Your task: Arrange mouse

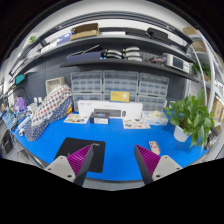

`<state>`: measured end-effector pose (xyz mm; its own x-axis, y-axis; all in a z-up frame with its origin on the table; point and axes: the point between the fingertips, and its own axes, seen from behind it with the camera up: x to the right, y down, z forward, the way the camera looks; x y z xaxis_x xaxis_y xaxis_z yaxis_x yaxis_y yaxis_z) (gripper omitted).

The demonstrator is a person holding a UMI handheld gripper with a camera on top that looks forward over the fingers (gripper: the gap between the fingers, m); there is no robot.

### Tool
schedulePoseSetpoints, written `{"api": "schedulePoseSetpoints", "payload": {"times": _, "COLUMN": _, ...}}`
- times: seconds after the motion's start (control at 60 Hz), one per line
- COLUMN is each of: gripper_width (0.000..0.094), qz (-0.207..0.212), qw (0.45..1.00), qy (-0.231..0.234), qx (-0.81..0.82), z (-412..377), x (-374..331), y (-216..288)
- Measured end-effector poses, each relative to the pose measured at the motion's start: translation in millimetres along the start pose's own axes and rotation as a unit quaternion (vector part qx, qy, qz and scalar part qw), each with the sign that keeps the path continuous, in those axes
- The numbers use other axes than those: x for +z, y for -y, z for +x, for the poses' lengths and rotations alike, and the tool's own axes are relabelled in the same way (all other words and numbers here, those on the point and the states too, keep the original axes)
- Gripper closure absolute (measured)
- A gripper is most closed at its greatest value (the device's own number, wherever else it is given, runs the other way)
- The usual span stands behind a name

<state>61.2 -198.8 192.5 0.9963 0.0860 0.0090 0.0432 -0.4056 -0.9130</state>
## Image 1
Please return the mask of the gripper purple ribbed left finger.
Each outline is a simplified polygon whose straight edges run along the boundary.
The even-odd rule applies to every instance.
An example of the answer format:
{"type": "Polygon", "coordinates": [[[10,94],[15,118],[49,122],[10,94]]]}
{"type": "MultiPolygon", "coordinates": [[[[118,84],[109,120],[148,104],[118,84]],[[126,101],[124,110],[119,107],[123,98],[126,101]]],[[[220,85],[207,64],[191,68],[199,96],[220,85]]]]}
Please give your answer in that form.
{"type": "Polygon", "coordinates": [[[92,156],[92,147],[88,147],[85,151],[81,152],[80,155],[72,154],[69,157],[59,156],[45,168],[45,171],[78,186],[82,186],[86,178],[92,156]]]}

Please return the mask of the gripper purple ribbed right finger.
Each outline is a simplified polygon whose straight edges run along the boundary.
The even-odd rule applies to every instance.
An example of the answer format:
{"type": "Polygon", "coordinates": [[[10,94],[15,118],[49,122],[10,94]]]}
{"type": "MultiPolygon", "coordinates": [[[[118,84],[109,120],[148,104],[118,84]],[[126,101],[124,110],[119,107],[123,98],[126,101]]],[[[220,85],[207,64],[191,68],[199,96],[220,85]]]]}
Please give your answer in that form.
{"type": "Polygon", "coordinates": [[[145,185],[182,169],[168,155],[159,156],[142,146],[136,145],[134,155],[145,185]]]}

